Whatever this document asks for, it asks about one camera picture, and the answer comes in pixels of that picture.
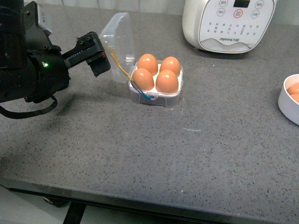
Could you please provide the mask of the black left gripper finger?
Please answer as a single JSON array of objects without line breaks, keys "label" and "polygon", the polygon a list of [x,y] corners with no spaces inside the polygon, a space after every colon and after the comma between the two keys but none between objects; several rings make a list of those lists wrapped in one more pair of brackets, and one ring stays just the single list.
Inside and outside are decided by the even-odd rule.
[{"label": "black left gripper finger", "polygon": [[111,68],[108,57],[104,51],[100,51],[99,53],[93,55],[87,59],[86,62],[91,67],[95,77],[98,77],[100,74],[109,71]]}]

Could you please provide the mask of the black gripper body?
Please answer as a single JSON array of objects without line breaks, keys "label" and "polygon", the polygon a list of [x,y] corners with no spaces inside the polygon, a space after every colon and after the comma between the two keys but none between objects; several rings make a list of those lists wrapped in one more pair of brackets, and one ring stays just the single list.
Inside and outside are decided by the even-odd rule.
[{"label": "black gripper body", "polygon": [[96,61],[105,60],[105,50],[95,32],[89,32],[77,38],[73,49],[62,54],[64,63],[68,69],[86,61],[90,66]]}]

